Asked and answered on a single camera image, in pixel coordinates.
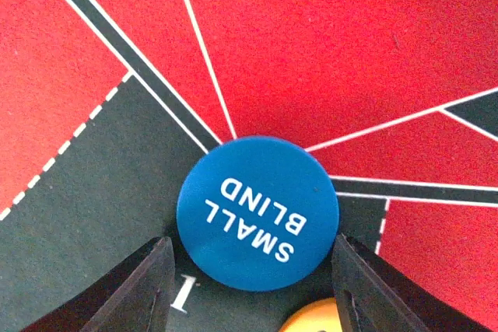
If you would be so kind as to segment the orange big blind button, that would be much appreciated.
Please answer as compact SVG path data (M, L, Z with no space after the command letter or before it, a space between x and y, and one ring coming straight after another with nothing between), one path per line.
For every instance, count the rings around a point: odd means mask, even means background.
M279 332L342 332L335 298L326 298L296 311Z

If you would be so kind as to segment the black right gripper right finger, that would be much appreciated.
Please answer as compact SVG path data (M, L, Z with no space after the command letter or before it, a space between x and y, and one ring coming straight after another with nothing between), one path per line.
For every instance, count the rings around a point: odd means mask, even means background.
M337 235L332 285L344 331L487 331L357 239Z

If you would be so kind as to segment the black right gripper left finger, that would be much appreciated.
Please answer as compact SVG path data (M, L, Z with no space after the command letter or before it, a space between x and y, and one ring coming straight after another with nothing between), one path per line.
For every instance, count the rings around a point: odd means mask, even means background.
M155 237L25 331L165 331L174 297L169 237Z

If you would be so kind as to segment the blue small blind button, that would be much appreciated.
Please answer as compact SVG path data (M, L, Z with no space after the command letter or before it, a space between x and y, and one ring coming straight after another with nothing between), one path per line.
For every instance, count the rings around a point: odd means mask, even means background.
M332 248L338 198L324 167L291 142L239 138L203 156L177 201L177 230L215 281L269 292L310 275Z

